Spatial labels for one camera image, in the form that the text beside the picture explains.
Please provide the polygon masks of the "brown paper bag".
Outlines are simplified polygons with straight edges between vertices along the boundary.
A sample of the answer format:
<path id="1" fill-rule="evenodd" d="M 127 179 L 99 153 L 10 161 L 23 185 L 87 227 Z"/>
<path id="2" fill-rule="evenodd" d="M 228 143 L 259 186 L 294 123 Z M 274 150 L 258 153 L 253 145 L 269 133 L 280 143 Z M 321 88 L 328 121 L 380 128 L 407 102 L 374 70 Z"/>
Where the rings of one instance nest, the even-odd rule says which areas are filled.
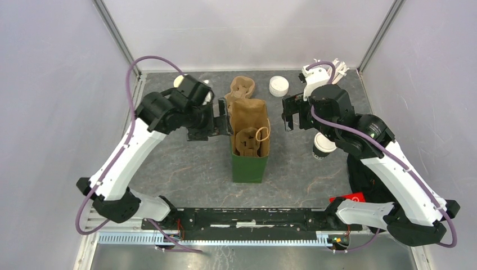
<path id="1" fill-rule="evenodd" d="M 261 183 L 271 149 L 271 124 L 264 100 L 240 99 L 231 104 L 232 180 Z"/>

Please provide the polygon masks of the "cardboard cup carrier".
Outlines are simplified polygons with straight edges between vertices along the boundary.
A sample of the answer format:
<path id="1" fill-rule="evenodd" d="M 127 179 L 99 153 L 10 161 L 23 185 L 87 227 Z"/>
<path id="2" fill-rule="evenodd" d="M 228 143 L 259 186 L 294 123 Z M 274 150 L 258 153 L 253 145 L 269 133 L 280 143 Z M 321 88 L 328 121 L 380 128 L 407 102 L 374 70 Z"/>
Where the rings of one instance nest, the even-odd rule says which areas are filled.
<path id="1" fill-rule="evenodd" d="M 243 98 L 250 98 L 255 91 L 255 81 L 246 76 L 236 76 L 229 87 L 230 92 L 224 96 L 227 108 L 229 109 L 233 102 Z"/>
<path id="2" fill-rule="evenodd" d="M 235 149 L 236 155 L 258 158 L 260 142 L 257 140 L 257 128 L 244 128 L 236 134 Z"/>

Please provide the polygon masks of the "white cup lid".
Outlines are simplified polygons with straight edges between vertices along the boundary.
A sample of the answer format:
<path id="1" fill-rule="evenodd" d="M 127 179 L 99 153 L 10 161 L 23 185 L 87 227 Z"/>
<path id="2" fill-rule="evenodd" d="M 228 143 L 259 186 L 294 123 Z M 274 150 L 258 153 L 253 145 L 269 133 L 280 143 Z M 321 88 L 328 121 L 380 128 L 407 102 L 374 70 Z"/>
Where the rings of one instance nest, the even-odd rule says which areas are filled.
<path id="1" fill-rule="evenodd" d="M 324 134 L 318 132 L 314 137 L 314 146 L 320 151 L 331 153 L 337 149 L 336 144 L 330 141 Z"/>

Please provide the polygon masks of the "black paper coffee cup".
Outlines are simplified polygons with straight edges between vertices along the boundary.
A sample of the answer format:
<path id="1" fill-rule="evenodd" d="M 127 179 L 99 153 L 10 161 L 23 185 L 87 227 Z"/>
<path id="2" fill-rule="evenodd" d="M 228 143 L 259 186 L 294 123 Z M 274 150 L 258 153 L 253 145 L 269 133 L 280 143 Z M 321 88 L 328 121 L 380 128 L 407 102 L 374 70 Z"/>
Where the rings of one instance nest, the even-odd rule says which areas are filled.
<path id="1" fill-rule="evenodd" d="M 324 159 L 326 158 L 327 156 L 329 156 L 329 154 L 331 154 L 333 151 L 335 151 L 335 148 L 332 147 L 332 148 L 323 148 L 322 146 L 320 145 L 313 145 L 313 148 L 312 148 L 312 154 L 313 154 L 313 157 L 318 159 L 318 160 L 321 160 L 321 159 Z"/>

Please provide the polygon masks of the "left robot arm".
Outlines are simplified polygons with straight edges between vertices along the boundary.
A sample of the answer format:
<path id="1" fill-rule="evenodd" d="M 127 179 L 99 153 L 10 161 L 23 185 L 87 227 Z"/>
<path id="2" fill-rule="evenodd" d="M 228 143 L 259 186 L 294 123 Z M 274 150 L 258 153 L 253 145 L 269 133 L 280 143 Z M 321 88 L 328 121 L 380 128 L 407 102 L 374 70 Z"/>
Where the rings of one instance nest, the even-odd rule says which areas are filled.
<path id="1" fill-rule="evenodd" d="M 145 95 L 128 131 L 104 165 L 76 183 L 92 200 L 95 211 L 115 223 L 139 217 L 153 219 L 163 229 L 172 228 L 177 215 L 170 203 L 139 193 L 129 184 L 150 152 L 177 129 L 186 128 L 188 141 L 231 136 L 226 100 L 218 99 L 218 115 L 214 115 L 213 100 L 211 87 L 190 75 L 178 87 Z"/>

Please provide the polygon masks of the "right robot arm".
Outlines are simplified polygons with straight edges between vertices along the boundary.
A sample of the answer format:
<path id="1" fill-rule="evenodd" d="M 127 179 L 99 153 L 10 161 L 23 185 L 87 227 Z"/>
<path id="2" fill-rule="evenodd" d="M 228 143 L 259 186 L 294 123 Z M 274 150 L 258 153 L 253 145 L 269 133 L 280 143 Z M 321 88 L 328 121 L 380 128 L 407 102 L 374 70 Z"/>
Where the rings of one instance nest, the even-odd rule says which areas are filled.
<path id="1" fill-rule="evenodd" d="M 433 191 L 406 159 L 385 122 L 372 114 L 356 113 L 346 90 L 327 84 L 309 96 L 286 96 L 282 106 L 288 131 L 293 130 L 293 116 L 298 115 L 300 129 L 316 129 L 333 149 L 343 150 L 372 171 L 391 194 L 387 202 L 337 197 L 325 210 L 329 228 L 363 225 L 387 231 L 407 246 L 443 245 L 442 239 L 449 232 L 447 247 L 457 245 L 453 219 L 460 210 L 459 203 Z"/>

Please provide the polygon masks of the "stack of white lids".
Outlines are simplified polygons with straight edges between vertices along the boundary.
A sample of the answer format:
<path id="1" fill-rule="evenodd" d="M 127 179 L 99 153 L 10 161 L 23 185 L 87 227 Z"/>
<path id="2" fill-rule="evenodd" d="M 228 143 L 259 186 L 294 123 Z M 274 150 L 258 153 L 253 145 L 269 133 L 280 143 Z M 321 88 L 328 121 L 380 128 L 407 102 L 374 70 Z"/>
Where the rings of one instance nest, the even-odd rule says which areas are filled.
<path id="1" fill-rule="evenodd" d="M 282 76 L 273 76 L 269 80 L 269 92 L 275 97 L 284 97 L 289 91 L 289 81 Z"/>

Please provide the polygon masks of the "stack of paper cups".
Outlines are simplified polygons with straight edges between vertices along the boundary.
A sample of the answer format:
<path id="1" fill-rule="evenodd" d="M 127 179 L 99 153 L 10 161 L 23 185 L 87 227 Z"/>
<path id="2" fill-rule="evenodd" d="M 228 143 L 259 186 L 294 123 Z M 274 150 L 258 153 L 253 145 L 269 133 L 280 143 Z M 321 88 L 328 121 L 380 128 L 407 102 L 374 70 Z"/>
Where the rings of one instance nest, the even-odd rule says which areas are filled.
<path id="1" fill-rule="evenodd" d="M 178 88 L 181 85 L 181 83 L 183 82 L 184 78 L 185 78 L 184 75 L 177 76 L 173 81 L 173 87 Z"/>

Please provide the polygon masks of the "red card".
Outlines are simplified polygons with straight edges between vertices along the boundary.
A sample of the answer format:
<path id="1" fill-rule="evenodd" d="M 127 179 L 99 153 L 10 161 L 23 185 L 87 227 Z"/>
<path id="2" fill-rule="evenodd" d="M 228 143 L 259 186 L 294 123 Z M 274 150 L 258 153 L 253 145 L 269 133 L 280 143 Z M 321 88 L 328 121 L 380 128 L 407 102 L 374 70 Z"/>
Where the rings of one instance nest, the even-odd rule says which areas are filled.
<path id="1" fill-rule="evenodd" d="M 340 203 L 345 201 L 345 200 L 352 200 L 352 201 L 359 202 L 359 203 L 365 203 L 366 202 L 364 194 L 362 192 L 355 192 L 355 193 L 350 193 L 350 194 L 347 194 L 347 195 L 340 195 L 340 196 L 329 198 L 330 203 L 333 203 L 335 200 L 338 200 L 338 202 L 340 202 Z"/>

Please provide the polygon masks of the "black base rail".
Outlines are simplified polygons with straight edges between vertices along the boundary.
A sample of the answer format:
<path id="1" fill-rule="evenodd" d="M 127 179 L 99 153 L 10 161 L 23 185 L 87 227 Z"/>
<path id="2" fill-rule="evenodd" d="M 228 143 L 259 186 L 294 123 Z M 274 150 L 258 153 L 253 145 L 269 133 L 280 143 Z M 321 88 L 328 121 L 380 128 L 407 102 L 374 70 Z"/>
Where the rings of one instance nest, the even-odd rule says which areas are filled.
<path id="1" fill-rule="evenodd" d="M 184 240 L 314 240 L 316 232 L 360 231 L 320 208 L 176 208 L 157 225 Z"/>

